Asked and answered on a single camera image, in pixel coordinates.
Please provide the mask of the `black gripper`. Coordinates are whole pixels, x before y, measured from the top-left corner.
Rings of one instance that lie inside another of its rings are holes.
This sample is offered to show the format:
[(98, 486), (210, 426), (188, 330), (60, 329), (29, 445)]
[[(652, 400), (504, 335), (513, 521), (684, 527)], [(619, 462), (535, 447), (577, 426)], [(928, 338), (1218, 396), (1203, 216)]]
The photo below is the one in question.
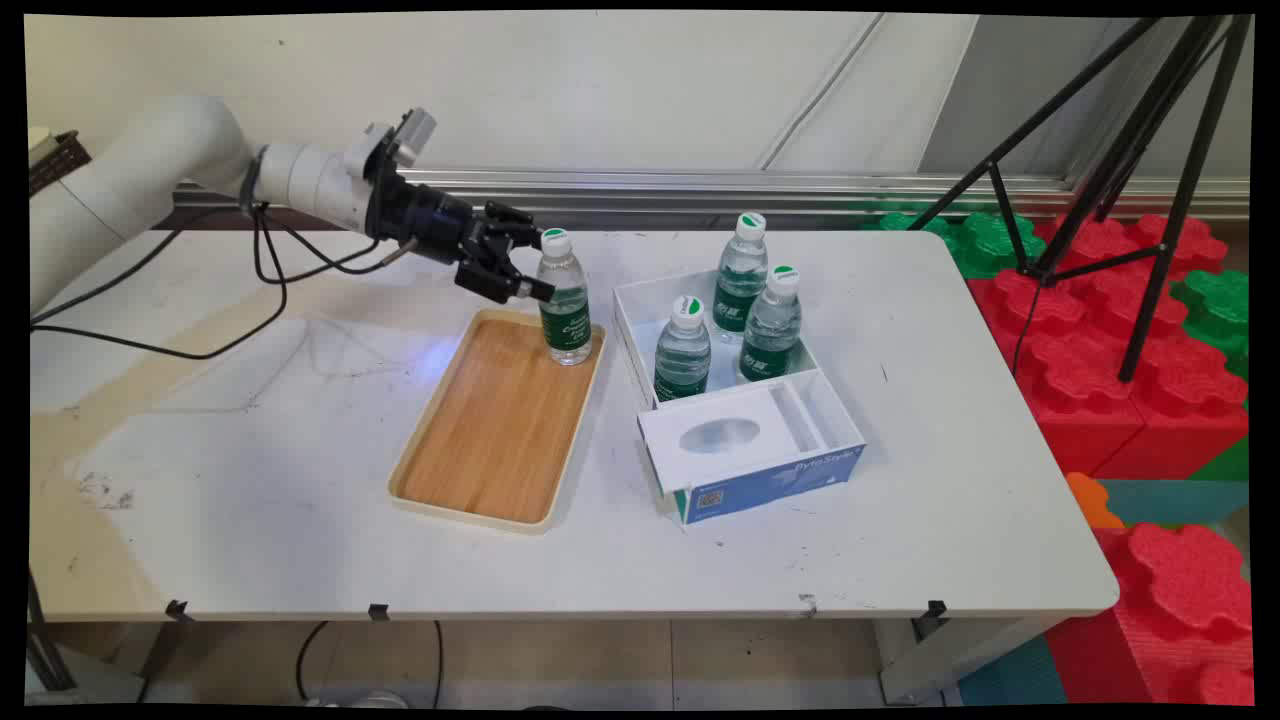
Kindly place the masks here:
[(526, 211), (502, 202), (485, 204), (485, 222), (474, 205), (428, 184), (412, 184), (398, 173), (396, 152), (376, 150), (366, 161), (371, 184), (365, 231), (375, 241), (393, 241), (396, 249), (378, 264), (389, 266), (407, 254), (443, 265), (458, 263), (456, 284), (495, 304), (511, 299), (550, 302), (554, 286), (525, 275), (509, 263), (489, 269), (495, 249), (541, 250), (543, 229)]

